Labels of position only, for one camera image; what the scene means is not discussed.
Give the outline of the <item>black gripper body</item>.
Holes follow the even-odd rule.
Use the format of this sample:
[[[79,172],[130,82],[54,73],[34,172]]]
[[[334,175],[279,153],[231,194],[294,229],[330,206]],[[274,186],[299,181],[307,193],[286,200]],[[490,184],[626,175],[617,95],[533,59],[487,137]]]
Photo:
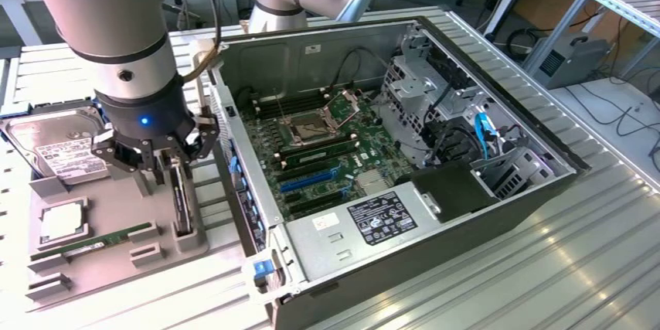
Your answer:
[[[167,136],[186,139],[195,121],[186,105],[183,84],[183,76],[177,74],[155,94],[137,99],[121,99],[97,91],[118,142],[141,145],[143,141],[161,143]]]

